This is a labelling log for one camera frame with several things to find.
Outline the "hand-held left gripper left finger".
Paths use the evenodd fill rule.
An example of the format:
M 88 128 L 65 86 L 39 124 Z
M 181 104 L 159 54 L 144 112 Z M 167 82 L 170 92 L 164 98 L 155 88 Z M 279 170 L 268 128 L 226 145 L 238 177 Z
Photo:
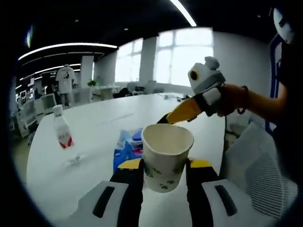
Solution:
M 70 227 L 137 227 L 143 202 L 141 158 L 127 160 L 78 202 L 68 218 Z

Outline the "person's right hand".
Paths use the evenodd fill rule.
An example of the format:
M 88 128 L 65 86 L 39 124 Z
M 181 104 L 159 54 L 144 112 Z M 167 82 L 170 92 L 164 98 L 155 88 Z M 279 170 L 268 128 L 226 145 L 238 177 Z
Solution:
M 222 97 L 218 104 L 217 115 L 219 117 L 224 117 L 232 112 L 235 109 L 241 108 L 241 95 L 242 88 L 237 85 L 225 84 L 222 89 Z

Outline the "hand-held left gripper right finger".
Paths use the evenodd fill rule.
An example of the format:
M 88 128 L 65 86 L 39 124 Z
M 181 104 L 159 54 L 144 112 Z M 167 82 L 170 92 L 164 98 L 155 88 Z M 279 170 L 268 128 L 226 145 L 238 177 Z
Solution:
M 187 159 L 186 182 L 192 226 L 255 226 L 251 198 L 227 179 L 220 180 L 208 161 Z

